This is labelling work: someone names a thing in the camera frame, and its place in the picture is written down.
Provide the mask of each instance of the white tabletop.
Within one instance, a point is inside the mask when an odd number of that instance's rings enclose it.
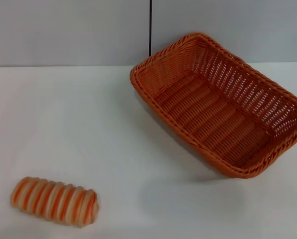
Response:
[[[297,63],[253,67],[297,95]],[[297,144],[253,179],[226,179],[140,100],[131,67],[0,68],[0,239],[297,239]],[[20,213],[22,177],[95,189],[95,224]]]

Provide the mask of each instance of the wicker basket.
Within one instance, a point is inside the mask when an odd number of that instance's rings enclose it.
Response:
[[[135,66],[149,106],[228,177],[262,173],[297,142],[297,97],[202,33]]]

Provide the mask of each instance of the black vertical line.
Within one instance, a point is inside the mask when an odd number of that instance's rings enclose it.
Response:
[[[151,56],[152,48],[152,0],[149,0],[149,40],[148,40],[148,55]]]

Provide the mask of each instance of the bread roll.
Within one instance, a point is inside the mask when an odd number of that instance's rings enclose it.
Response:
[[[92,224],[99,210],[97,194],[92,189],[31,177],[16,185],[10,203],[25,213],[78,227]]]

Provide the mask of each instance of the gray wall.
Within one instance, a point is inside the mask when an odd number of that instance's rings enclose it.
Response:
[[[0,0],[0,66],[137,64],[148,34],[148,0]]]
[[[297,0],[152,1],[152,52],[203,31],[247,62],[297,61]]]

